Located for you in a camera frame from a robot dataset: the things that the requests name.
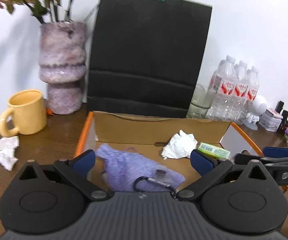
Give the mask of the green gum pack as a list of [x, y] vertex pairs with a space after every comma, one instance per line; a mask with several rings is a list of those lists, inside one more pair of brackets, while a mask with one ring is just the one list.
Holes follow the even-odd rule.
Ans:
[[229, 152], [226, 149], [207, 144], [204, 142], [201, 142], [199, 147], [197, 148], [200, 152], [209, 155], [211, 157], [214, 157], [216, 159], [228, 159], [231, 155], [231, 152]]

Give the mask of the purple knitted cloth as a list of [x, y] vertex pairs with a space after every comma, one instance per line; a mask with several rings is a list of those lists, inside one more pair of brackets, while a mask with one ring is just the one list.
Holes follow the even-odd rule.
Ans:
[[185, 182], [185, 177], [140, 153], [115, 150], [102, 144], [96, 156], [104, 160], [102, 177], [113, 191], [172, 191]]

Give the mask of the orange cardboard produce box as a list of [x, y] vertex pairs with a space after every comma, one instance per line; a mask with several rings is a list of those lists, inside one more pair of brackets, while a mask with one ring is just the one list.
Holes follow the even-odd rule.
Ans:
[[96, 150], [101, 144], [135, 152], [170, 168], [185, 177], [179, 190], [200, 178], [200, 174], [191, 167], [188, 158], [166, 159], [161, 151], [171, 137], [184, 131], [193, 134], [197, 142], [205, 142], [222, 147], [231, 155], [247, 150], [252, 155], [262, 155], [261, 149], [234, 122], [209, 119], [155, 118], [138, 115], [113, 114], [106, 112], [89, 112], [82, 129], [75, 156], [84, 151]]

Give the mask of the black lipstick tubes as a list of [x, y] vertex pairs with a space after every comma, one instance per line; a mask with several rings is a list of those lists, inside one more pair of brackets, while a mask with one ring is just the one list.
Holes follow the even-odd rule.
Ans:
[[280, 133], [280, 134], [284, 134], [286, 123], [288, 122], [287, 121], [288, 111], [284, 110], [283, 108], [284, 108], [284, 102], [283, 101], [279, 101], [277, 103], [276, 107], [275, 107], [275, 111], [282, 116], [282, 121], [281, 121], [281, 123], [279, 125], [279, 128], [277, 129], [277, 132]]

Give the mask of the white patterned tin box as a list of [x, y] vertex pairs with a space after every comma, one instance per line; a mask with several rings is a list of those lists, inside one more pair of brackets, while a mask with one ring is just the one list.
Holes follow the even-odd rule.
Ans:
[[282, 121], [282, 116], [273, 109], [266, 109], [260, 116], [258, 124], [269, 132], [276, 132]]

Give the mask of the clear glass cup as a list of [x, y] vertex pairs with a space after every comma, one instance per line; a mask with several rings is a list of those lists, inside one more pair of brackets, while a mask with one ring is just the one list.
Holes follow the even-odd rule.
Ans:
[[213, 88], [206, 90], [205, 87], [197, 83], [186, 117], [204, 119], [215, 96], [216, 91]]

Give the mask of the middle clear water bottle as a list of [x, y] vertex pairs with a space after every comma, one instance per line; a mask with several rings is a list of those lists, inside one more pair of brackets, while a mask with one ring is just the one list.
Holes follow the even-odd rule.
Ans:
[[238, 120], [241, 108], [243, 107], [244, 96], [248, 88], [247, 66], [248, 64], [241, 60], [235, 65], [236, 82], [232, 99], [233, 121]]

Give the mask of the clear water bottle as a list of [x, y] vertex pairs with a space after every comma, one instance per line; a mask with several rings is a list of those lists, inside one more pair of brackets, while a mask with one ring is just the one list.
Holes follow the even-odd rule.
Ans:
[[248, 64], [241, 60], [235, 65], [236, 82], [232, 99], [233, 121], [238, 120], [241, 108], [243, 107], [244, 96], [248, 88], [247, 66]]
[[247, 72], [248, 88], [246, 93], [246, 101], [244, 104], [244, 116], [250, 112], [251, 106], [253, 105], [259, 89], [258, 73], [259, 70], [254, 66]]
[[207, 99], [211, 104], [206, 118], [227, 120], [236, 84], [234, 63], [235, 58], [227, 55], [214, 72], [207, 92]]

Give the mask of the left clear water bottle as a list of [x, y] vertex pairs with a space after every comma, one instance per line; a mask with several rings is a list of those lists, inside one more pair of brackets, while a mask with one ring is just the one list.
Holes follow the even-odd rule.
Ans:
[[234, 63], [235, 58], [227, 55], [214, 72], [207, 92], [207, 99], [211, 104], [206, 118], [227, 120], [236, 84]]

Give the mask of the white round robot speaker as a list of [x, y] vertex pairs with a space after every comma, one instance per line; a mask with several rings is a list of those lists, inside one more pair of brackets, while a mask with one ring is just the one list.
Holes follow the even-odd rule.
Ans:
[[245, 116], [243, 124], [251, 130], [256, 131], [258, 129], [257, 122], [260, 119], [260, 116], [266, 111], [266, 103], [254, 102], [250, 107], [250, 111]]

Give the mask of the yellow ceramic mug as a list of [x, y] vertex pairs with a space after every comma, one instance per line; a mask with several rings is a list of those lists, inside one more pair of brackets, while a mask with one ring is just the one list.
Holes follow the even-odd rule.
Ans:
[[31, 135], [45, 128], [47, 114], [41, 90], [19, 91], [8, 99], [7, 105], [8, 108], [0, 114], [2, 137]]

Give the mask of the crumpled white paper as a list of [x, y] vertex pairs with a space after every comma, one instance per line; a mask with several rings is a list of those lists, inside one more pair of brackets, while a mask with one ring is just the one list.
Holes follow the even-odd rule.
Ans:
[[18, 161], [15, 150], [19, 146], [19, 137], [2, 137], [0, 139], [0, 164], [7, 170], [12, 171]]

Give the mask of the right clear water bottle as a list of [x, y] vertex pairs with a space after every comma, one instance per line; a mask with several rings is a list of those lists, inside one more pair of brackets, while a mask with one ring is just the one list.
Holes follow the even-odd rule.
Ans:
[[246, 101], [244, 104], [244, 116], [250, 112], [251, 106], [253, 105], [259, 89], [258, 73], [259, 70], [254, 66], [247, 72], [248, 88], [246, 93]]

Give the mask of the mottled purple ceramic vase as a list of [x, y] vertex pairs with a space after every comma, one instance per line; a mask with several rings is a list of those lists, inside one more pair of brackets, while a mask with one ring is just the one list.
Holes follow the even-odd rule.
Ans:
[[87, 25], [46, 23], [40, 31], [39, 78], [47, 83], [47, 106], [55, 114], [71, 114], [82, 105]]

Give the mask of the black paper gift bag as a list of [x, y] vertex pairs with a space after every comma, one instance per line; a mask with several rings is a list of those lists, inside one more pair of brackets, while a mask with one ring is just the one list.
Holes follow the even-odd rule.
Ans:
[[211, 6], [187, 0], [100, 0], [87, 109], [185, 117], [211, 14]]

